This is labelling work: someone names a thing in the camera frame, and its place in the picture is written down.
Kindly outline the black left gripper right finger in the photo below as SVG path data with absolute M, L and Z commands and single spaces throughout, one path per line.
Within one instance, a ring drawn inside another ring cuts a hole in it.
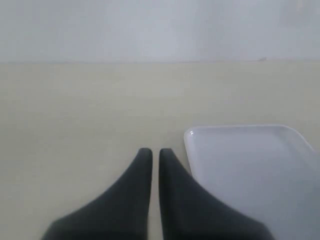
M 159 204 L 165 240 L 272 240 L 261 222 L 229 207 L 187 172 L 174 151 L 159 152 Z

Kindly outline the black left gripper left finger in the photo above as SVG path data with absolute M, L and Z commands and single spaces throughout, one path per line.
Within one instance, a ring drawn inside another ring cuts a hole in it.
M 153 153 L 140 148 L 127 170 L 103 194 L 55 220 L 44 240 L 146 240 Z

